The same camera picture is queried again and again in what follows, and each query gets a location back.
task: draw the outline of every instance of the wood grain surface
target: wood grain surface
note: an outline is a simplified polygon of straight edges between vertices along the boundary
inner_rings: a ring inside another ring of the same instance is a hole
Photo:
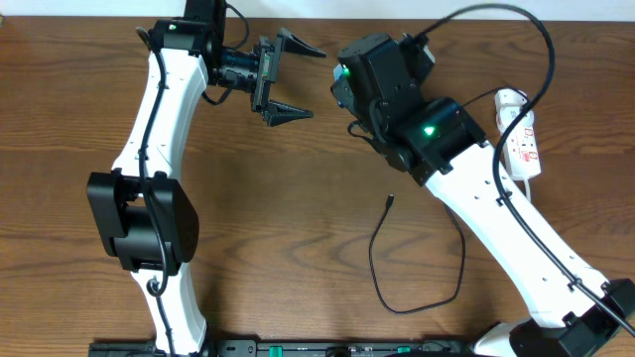
[[[0,28],[0,355],[85,356],[95,340],[144,340],[154,327],[139,287],[106,256],[86,200],[132,128],[147,75],[134,33],[154,19],[10,18]],[[183,186],[200,219],[196,298],[215,330],[263,339],[473,338],[527,315],[512,282],[468,234],[465,279],[450,305],[409,316],[383,309],[368,272],[369,235],[387,300],[399,308],[451,295],[460,243],[444,208],[346,134],[331,97],[336,54],[372,32],[422,21],[252,20],[249,44],[288,27],[329,55],[285,55],[273,98],[314,119],[267,128],[249,97],[200,103]],[[557,70],[537,108],[544,173],[534,202],[609,279],[635,279],[635,26],[548,23]],[[227,42],[242,37],[229,20]],[[504,83],[535,93],[547,67],[522,22],[457,22],[432,34],[428,96],[459,101]],[[213,88],[212,95],[220,90]],[[470,113],[492,141],[493,99]],[[600,353],[630,356],[620,333]]]

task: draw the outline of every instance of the wire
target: wire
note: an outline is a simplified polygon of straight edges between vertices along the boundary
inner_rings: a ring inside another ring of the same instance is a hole
[[[159,309],[159,315],[161,316],[163,325],[166,328],[166,337],[168,337],[168,348],[170,349],[170,356],[176,356],[177,353],[175,352],[175,342],[172,340],[172,329],[170,328],[170,323],[168,322],[166,311],[163,309],[163,302],[161,301],[161,297],[157,297],[157,308]]]
[[[368,245],[368,261],[370,263],[370,274],[373,277],[373,283],[375,284],[375,291],[377,292],[377,297],[379,298],[379,301],[384,306],[384,308],[386,308],[388,311],[394,314],[399,314],[399,315],[424,311],[424,310],[439,307],[454,301],[454,299],[458,296],[458,292],[460,291],[460,285],[463,281],[463,269],[465,268],[465,235],[463,234],[463,230],[460,228],[460,225],[458,225],[456,218],[454,218],[454,214],[452,214],[451,209],[447,205],[445,205],[445,212],[447,212],[447,215],[449,215],[449,218],[454,224],[454,227],[458,231],[458,234],[460,236],[461,246],[462,246],[461,257],[460,257],[460,270],[458,271],[458,282],[456,283],[456,290],[454,291],[454,295],[452,295],[450,298],[445,299],[443,301],[439,301],[439,302],[435,302],[435,303],[431,303],[421,307],[412,308],[412,309],[403,310],[403,311],[396,310],[390,307],[388,303],[386,303],[386,300],[384,300],[384,298],[382,297],[381,292],[379,290],[379,284],[377,283],[377,277],[375,276],[375,268],[373,266],[373,245],[375,243],[375,238],[377,238],[377,233],[379,233],[379,229],[384,223],[384,220],[386,219],[386,216],[388,215],[388,211],[390,210],[390,207],[393,205],[394,201],[395,201],[395,195],[393,193],[389,194],[388,198],[386,199],[386,209],[384,210],[384,213],[382,214],[381,219],[379,220],[379,224],[377,224],[377,228],[375,229],[375,232],[370,238],[370,244]]]
[[[369,137],[353,133],[353,129],[355,127],[361,127],[361,122],[359,120],[352,121],[350,124],[348,124],[348,128],[346,129],[346,131],[348,132],[348,135],[350,135],[353,138],[364,139],[366,143],[370,144],[370,146],[373,146],[372,139],[370,139]]]
[[[368,113],[370,114],[370,124],[373,126],[373,138],[379,139],[379,141],[383,144],[386,144],[386,139],[381,135],[381,131],[379,130],[379,122],[380,119],[377,116],[377,104],[381,101],[381,97],[375,97],[370,101],[370,105],[368,107]]]
[[[159,307],[159,314],[161,315],[161,320],[166,328],[166,335],[168,336],[168,343],[170,345],[170,356],[175,356],[174,352],[174,342],[172,340],[172,329],[170,328],[170,324],[168,323],[168,318],[166,317],[166,312],[163,309],[163,303],[161,301],[161,296],[166,291],[168,287],[168,253],[166,249],[166,242],[161,232],[161,226],[159,225],[159,219],[157,218],[157,212],[155,211],[154,203],[152,201],[152,193],[151,188],[146,180],[146,160],[148,160],[147,149],[148,149],[148,141],[150,140],[150,134],[152,133],[152,127],[155,123],[155,119],[157,118],[157,112],[159,111],[159,106],[161,105],[161,100],[163,98],[163,93],[166,89],[166,65],[163,62],[163,57],[161,56],[161,49],[154,42],[154,40],[148,36],[148,33],[143,31],[143,34],[140,34],[142,39],[148,41],[147,44],[150,45],[152,53],[155,55],[157,59],[157,65],[159,66],[159,72],[161,77],[159,79],[157,97],[155,98],[155,103],[152,106],[152,111],[150,112],[150,118],[148,119],[148,123],[146,124],[146,129],[143,133],[143,139],[141,140],[141,148],[139,149],[139,182],[141,183],[141,191],[143,193],[143,199],[146,203],[146,208],[148,209],[148,213],[150,216],[150,221],[152,226],[155,229],[157,235],[157,242],[159,244],[159,250],[161,251],[161,264],[162,264],[162,280],[161,283],[157,281],[157,279],[153,278],[148,281],[146,284],[146,290],[148,294],[157,300],[157,305]]]
[[[532,201],[532,189],[529,187],[529,179],[523,178],[523,184],[525,185],[525,196],[528,201]]]
[[[527,113],[530,110],[532,110],[536,106],[536,104],[538,104],[538,102],[543,97],[543,95],[545,95],[554,77],[554,70],[556,67],[556,50],[554,49],[554,43],[552,42],[551,36],[549,35],[549,32],[545,28],[545,25],[543,25],[543,23],[540,20],[538,20],[538,18],[536,18],[534,15],[532,15],[528,11],[521,9],[517,6],[507,5],[507,4],[480,4],[480,5],[468,6],[449,14],[448,16],[440,19],[436,23],[429,26],[427,29],[423,30],[421,33],[417,35],[417,38],[421,40],[422,37],[424,37],[426,34],[437,29],[441,25],[446,24],[447,22],[449,22],[451,19],[453,19],[456,16],[459,16],[466,12],[482,10],[482,9],[501,9],[501,10],[512,11],[512,12],[525,16],[532,22],[532,24],[541,33],[541,35],[543,36],[543,39],[545,40],[545,44],[547,45],[547,50],[549,52],[549,68],[547,70],[547,76],[545,78],[545,82],[543,83],[543,86],[541,87],[538,94],[536,94],[534,98],[532,98],[526,105],[524,105],[521,108],[520,113],[514,119],[514,121],[512,121],[512,123],[509,125],[507,130],[505,130],[500,141],[496,145],[496,149],[494,150],[494,157],[492,160],[492,171],[494,173],[494,183],[496,183],[496,189],[498,190],[498,193],[500,194],[500,199],[503,201],[503,203],[505,204],[505,206],[507,207],[511,215],[514,217],[514,219],[516,219],[518,224],[520,224],[523,230],[525,230],[529,238],[538,246],[538,248],[540,248],[541,251],[543,251],[543,253],[552,261],[552,263],[554,263],[554,265],[563,273],[563,275],[565,275],[565,277],[569,279],[569,281],[571,282],[570,287],[578,288],[585,296],[591,299],[597,305],[597,307],[599,307],[602,311],[608,314],[617,324],[622,326],[628,333],[630,333],[631,336],[635,337],[635,328],[633,328],[633,326],[630,323],[628,323],[628,321],[626,321],[623,317],[619,316],[608,305],[606,305],[600,299],[600,297],[598,297],[593,291],[591,291],[582,282],[582,279],[576,277],[563,264],[563,262],[561,262],[560,259],[558,259],[558,257],[556,257],[556,255],[545,245],[545,243],[538,237],[538,235],[532,230],[529,224],[527,224],[525,219],[518,212],[518,210],[512,203],[511,199],[509,199],[509,197],[507,196],[505,192],[505,187],[503,186],[503,182],[500,177],[500,159],[503,153],[503,146],[505,145],[505,142],[509,138],[509,135],[514,130],[514,128],[518,125],[518,123],[520,123],[523,120],[525,115],[527,115]]]
[[[506,86],[496,87],[496,88],[490,89],[490,90],[488,90],[488,91],[486,91],[486,92],[484,92],[482,94],[479,94],[476,97],[474,97],[474,98],[468,100],[467,102],[465,102],[465,104],[463,104],[462,107],[464,108],[464,107],[468,106],[469,104],[477,101],[478,99],[481,99],[482,97],[485,97],[485,96],[487,96],[489,94],[494,94],[497,91],[503,90],[503,89],[511,89],[511,90],[515,91],[516,93],[518,93],[523,98],[525,98],[525,100],[529,101],[529,97],[527,96],[527,94],[523,93],[522,90],[520,90],[518,88],[514,88],[513,86],[506,85]]]
[[[233,5],[226,4],[226,6],[227,8],[231,9],[236,15],[238,15],[238,17],[240,18],[240,20],[242,20],[243,23],[245,23],[245,37],[242,39],[242,41],[238,45],[234,47],[230,47],[230,49],[232,50],[238,50],[247,43],[247,40],[249,40],[249,21],[247,21],[247,19],[245,19],[245,17],[242,16],[240,11],[236,10],[236,8],[233,7]]]
[[[220,105],[222,103],[224,103],[225,99],[227,99],[227,97],[229,96],[229,94],[231,94],[231,92],[236,89],[236,87],[242,82],[243,80],[243,76],[242,75],[238,75],[236,77],[236,80],[234,80],[228,87],[227,89],[225,89],[225,91],[220,95],[220,98],[218,98],[218,100],[212,100],[211,98],[209,98],[207,96],[207,92],[203,92],[200,96],[205,99],[207,101],[207,103],[211,104],[211,105]]]

